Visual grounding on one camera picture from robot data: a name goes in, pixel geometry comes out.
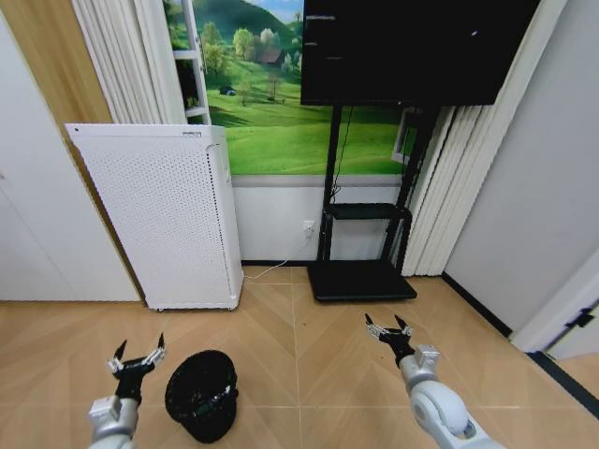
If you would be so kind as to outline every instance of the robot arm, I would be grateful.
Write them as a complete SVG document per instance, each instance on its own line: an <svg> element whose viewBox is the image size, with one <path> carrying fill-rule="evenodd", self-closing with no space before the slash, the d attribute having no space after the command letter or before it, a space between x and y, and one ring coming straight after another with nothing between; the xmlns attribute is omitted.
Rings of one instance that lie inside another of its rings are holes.
<svg viewBox="0 0 599 449"><path fill-rule="evenodd" d="M502 448L468 413L460 396L438 381L435 368L439 351L426 344L412 348L412 328L399 316L395 315L395 319L398 329L384 328L375 325L367 314L366 327L373 337L393 350L418 424L442 449Z"/></svg>
<svg viewBox="0 0 599 449"><path fill-rule="evenodd" d="M146 357L122 362L126 340L114 353L108 365L119 381L116 392L107 398L96 399L89 412L94 424L93 444L90 449L132 449L131 442L138 424L143 376L164 358L165 341L160 335L158 347Z"/></svg>

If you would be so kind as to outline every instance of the tv stand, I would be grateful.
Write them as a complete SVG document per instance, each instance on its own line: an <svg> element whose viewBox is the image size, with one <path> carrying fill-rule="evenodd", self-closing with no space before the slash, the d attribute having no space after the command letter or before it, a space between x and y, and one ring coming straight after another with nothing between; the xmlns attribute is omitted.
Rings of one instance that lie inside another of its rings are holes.
<svg viewBox="0 0 599 449"><path fill-rule="evenodd" d="M402 276L403 259L412 224L412 213L407 209L407 201L438 113L438 107L425 108L420 117L416 142L407 167L403 168L405 172L402 176L402 186L395 204L331 203L342 118L342 106L333 106L318 253L316 261L308 266L308 277L317 300L372 302L416 297L416 291ZM381 257L375 260L330 260L335 220L388 220ZM392 250L398 232L401 232L400 247L397 260L393 263Z"/></svg>

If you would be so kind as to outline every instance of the trash can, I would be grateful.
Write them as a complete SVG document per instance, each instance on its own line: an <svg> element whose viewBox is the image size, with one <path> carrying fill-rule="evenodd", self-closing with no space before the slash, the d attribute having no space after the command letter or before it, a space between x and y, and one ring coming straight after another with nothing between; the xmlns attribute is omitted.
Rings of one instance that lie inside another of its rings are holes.
<svg viewBox="0 0 599 449"><path fill-rule="evenodd" d="M228 355L202 351L188 357L170 377L167 412L199 442L216 442L235 420L236 385L237 373Z"/></svg>

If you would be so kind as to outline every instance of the white curtain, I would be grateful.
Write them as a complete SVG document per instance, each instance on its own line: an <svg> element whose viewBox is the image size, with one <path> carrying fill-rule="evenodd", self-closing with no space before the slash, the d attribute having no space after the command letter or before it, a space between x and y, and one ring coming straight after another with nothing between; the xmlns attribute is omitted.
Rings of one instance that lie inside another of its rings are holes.
<svg viewBox="0 0 599 449"><path fill-rule="evenodd" d="M187 123L162 0L72 0L116 123Z"/></svg>
<svg viewBox="0 0 599 449"><path fill-rule="evenodd" d="M439 275L567 0L542 0L492 106L442 109L412 201L402 274Z"/></svg>

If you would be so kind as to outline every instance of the white door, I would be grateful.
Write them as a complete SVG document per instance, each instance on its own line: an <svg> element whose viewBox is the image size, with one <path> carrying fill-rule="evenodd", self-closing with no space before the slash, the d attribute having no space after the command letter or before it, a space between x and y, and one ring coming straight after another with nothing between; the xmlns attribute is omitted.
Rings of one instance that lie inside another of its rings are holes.
<svg viewBox="0 0 599 449"><path fill-rule="evenodd" d="M576 355L599 353L599 306L590 312L594 316L584 327L575 326L548 353L558 360Z"/></svg>
<svg viewBox="0 0 599 449"><path fill-rule="evenodd" d="M0 190L0 300L75 299L65 278L44 253Z"/></svg>
<svg viewBox="0 0 599 449"><path fill-rule="evenodd" d="M0 57L2 299L139 300L1 12Z"/></svg>

